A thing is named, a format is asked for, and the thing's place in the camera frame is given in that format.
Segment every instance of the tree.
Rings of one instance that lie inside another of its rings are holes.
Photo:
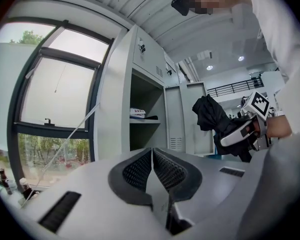
[[[38,45],[44,37],[42,35],[34,34],[34,31],[24,31],[22,38],[19,39],[17,44],[28,44],[28,45]],[[10,44],[15,44],[16,42],[11,39]]]

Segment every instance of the vent grille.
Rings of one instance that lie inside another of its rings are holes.
[[[170,138],[170,149],[176,151],[183,150],[182,138]]]
[[[237,177],[242,177],[245,174],[245,172],[243,170],[237,170],[237,169],[232,169],[232,168],[228,168],[228,167],[221,168],[220,172],[225,173],[225,174],[230,174],[233,176],[237,176]]]
[[[158,66],[155,66],[156,68],[156,73],[160,76],[160,77],[164,77],[164,73],[162,72],[162,70],[158,67]]]
[[[39,221],[39,224],[47,230],[56,233],[80,197],[81,194],[79,193],[71,191],[66,192]]]

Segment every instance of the open cabinet shelf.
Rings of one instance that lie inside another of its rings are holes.
[[[160,124],[160,120],[130,118],[130,124]]]
[[[164,89],[146,76],[132,70],[130,107],[146,112],[146,117],[158,120],[130,118],[130,150],[167,147],[167,124]]]

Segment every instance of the cabinet vent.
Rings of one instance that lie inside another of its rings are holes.
[[[170,149],[176,151],[183,150],[182,138],[170,138]]]
[[[156,67],[156,73],[160,76],[160,77],[164,77],[164,74],[162,72],[162,70],[160,68],[158,68],[158,66],[155,66]]]
[[[238,176],[238,177],[242,177],[245,174],[245,171],[243,171],[243,170],[238,170],[238,169],[233,169],[233,168],[228,168],[228,167],[221,168],[220,172],[225,173],[225,174],[230,174],[233,176]]]

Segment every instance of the window frame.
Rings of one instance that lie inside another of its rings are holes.
[[[23,66],[21,73],[14,86],[11,101],[8,110],[7,118],[7,149],[10,166],[13,176],[17,183],[18,189],[21,190],[19,179],[25,177],[19,154],[18,134],[28,134],[33,136],[42,136],[50,138],[62,138],[66,139],[75,130],[70,127],[60,126],[47,126],[28,122],[20,121],[21,112],[23,108],[23,101],[25,94],[30,83],[30,77],[26,78],[30,72],[34,70],[41,61],[41,58],[48,58],[66,63],[78,65],[80,67],[94,70],[91,84],[89,87],[87,105],[85,108],[85,115],[96,105],[98,89],[101,82],[101,76],[108,58],[110,49],[114,42],[114,39],[109,39],[98,33],[95,33],[89,29],[69,23],[68,20],[59,21],[47,18],[38,17],[13,17],[9,18],[5,23],[35,23],[54,26],[54,29],[37,45],[32,54],[29,56],[25,65]],[[102,62],[73,54],[67,51],[49,48],[49,45],[64,31],[71,30],[79,34],[86,35],[88,37],[97,39],[108,45]],[[89,152],[90,161],[95,161],[94,152],[94,115],[90,116],[85,121],[84,128],[79,128],[72,136],[71,139],[88,139],[89,140]]]

